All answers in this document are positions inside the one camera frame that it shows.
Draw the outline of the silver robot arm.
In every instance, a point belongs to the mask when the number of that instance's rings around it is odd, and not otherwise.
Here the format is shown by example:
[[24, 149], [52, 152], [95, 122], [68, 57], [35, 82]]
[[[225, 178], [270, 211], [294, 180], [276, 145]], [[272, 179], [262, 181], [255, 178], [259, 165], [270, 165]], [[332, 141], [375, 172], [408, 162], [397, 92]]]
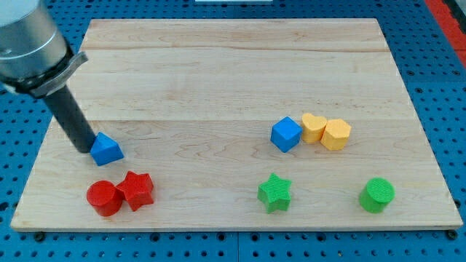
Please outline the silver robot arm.
[[1, 82], [13, 93], [47, 97], [88, 61], [74, 53], [40, 0], [1, 0]]

